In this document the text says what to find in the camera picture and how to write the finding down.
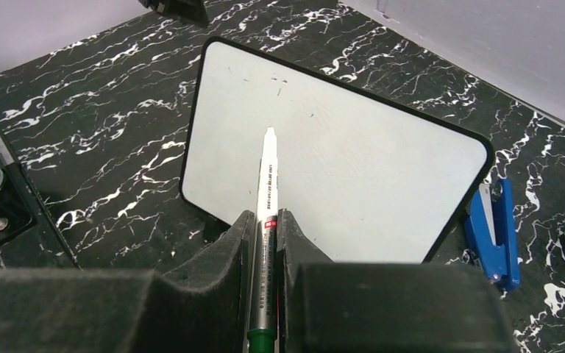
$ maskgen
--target gray wall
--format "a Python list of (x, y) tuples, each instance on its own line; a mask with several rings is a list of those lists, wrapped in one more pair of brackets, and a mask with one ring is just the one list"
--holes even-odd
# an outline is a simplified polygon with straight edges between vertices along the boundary
[(343, 1), (565, 121), (565, 0)]
[(1, 0), (0, 72), (145, 12), (137, 0)]

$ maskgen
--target black marble surface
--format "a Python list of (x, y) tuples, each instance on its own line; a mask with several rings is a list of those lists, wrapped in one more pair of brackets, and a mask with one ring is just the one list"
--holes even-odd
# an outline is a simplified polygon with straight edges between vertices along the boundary
[[(207, 7), (208, 29), (145, 15), (0, 74), (0, 127), (83, 268), (167, 273), (206, 246), (178, 183), (200, 49), (221, 35), (489, 138), (522, 260), (498, 296), (522, 351), (565, 351), (564, 128), (336, 0)], [(465, 248), (455, 230), (434, 261)]]

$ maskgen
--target blue stapler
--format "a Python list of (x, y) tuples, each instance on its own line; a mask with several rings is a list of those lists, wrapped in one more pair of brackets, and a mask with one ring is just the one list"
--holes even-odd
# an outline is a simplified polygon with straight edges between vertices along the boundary
[(491, 187), (482, 184), (467, 207), (464, 222), (469, 248), (479, 257), (486, 276), (503, 290), (513, 290), (521, 282), (512, 214), (512, 188), (500, 179), (501, 196), (491, 201)]

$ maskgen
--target whiteboard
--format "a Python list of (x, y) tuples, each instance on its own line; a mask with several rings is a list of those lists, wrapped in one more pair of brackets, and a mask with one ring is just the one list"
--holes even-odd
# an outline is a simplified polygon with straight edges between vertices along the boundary
[(191, 119), (187, 202), (227, 224), (254, 210), (272, 126), (279, 206), (338, 262), (428, 260), (492, 163), (479, 135), (221, 38)]

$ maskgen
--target green marker end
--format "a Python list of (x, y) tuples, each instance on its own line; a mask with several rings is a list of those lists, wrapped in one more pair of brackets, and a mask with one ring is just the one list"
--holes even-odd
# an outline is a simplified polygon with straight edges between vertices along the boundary
[(248, 332), (249, 353), (274, 353), (276, 332), (271, 329), (253, 329)]

